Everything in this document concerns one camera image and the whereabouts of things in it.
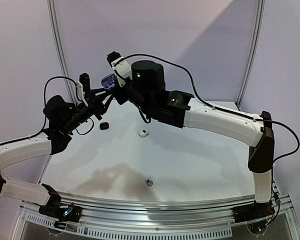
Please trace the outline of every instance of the small white object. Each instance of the small white object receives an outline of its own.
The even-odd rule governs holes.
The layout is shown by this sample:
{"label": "small white object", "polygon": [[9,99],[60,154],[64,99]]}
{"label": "small white object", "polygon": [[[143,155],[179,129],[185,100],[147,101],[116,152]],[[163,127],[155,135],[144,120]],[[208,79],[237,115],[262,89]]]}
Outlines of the small white object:
{"label": "small white object", "polygon": [[76,85],[79,87],[77,89],[78,92],[78,96],[79,98],[84,102],[84,105],[86,105],[87,107],[89,106],[89,104],[87,103],[86,99],[85,99],[85,92],[84,92],[84,86],[82,85],[81,82],[77,82]]}
{"label": "small white object", "polygon": [[[132,79],[131,66],[129,65],[129,63],[126,60],[119,62],[121,59],[123,59],[122,56],[117,58],[113,62],[111,62],[112,69],[116,70],[117,73],[120,74],[120,76],[123,77],[124,79],[126,79],[126,78]],[[118,80],[119,86],[122,88],[126,84],[126,81],[124,79],[122,79],[121,77],[119,77],[117,74],[115,74],[115,75]]]}
{"label": "small white object", "polygon": [[141,129],[139,132],[138,132],[139,136],[141,138],[145,138],[146,136],[149,135],[149,130],[144,128],[144,129]]}

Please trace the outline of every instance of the white robotic arm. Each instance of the white robotic arm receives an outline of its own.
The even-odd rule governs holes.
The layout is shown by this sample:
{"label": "white robotic arm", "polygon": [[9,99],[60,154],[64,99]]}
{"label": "white robotic arm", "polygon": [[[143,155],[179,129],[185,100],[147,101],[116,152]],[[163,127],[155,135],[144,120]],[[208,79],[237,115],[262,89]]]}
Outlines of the white robotic arm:
{"label": "white robotic arm", "polygon": [[179,128],[207,130],[247,144],[255,204],[247,211],[250,218],[243,217],[243,220],[267,216],[271,205],[274,154],[272,126],[264,122],[271,120],[269,113],[244,113],[202,102],[186,92],[167,91],[163,66],[153,61],[137,61],[130,66],[117,52],[109,54],[107,60],[114,74],[102,79],[103,88],[90,89],[90,78],[83,73],[78,82],[82,98],[79,105],[67,103],[59,95],[54,96],[43,110],[49,128],[29,138],[0,143],[0,197],[36,203],[41,206],[40,213],[61,221],[79,221],[82,209],[72,205],[65,211],[65,206],[60,203],[61,197],[52,187],[12,179],[1,171],[33,157],[62,152],[71,140],[72,131],[92,115],[100,120],[114,97],[120,105],[127,101],[136,105],[144,120],[143,114],[147,119],[153,118]]}

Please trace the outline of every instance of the cable clip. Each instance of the cable clip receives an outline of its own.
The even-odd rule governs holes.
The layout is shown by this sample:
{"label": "cable clip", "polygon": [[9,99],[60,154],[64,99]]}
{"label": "cable clip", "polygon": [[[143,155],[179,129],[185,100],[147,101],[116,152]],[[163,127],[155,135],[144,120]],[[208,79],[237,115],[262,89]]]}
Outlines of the cable clip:
{"label": "cable clip", "polygon": [[253,115],[253,120],[255,123],[257,122],[257,119],[260,119],[260,116],[258,114]]}

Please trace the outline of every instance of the small metal screw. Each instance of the small metal screw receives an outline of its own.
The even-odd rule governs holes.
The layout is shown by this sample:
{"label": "small metal screw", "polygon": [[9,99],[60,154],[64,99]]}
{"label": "small metal screw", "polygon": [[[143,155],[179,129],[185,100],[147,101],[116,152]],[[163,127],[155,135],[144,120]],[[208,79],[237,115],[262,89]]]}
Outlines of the small metal screw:
{"label": "small metal screw", "polygon": [[147,181],[145,181],[145,183],[149,186],[149,187],[152,187],[153,185],[154,185],[154,182],[153,181],[151,181],[151,180],[147,180]]}

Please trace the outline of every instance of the white tabletop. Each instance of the white tabletop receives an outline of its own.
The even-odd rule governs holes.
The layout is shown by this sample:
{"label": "white tabletop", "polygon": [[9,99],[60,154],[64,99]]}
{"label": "white tabletop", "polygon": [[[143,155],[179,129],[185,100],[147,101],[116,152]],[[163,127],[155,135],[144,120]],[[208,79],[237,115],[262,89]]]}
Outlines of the white tabletop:
{"label": "white tabletop", "polygon": [[[216,103],[236,109],[233,102]],[[242,142],[155,120],[145,124],[128,102],[119,106],[112,101],[103,120],[93,120],[89,134],[74,131],[67,149],[52,156],[42,183],[58,192],[125,201],[203,201],[254,194],[249,147]],[[101,122],[109,122],[109,129],[100,130]],[[90,126],[78,130],[84,133]],[[145,138],[138,136],[143,128],[150,133]]]}

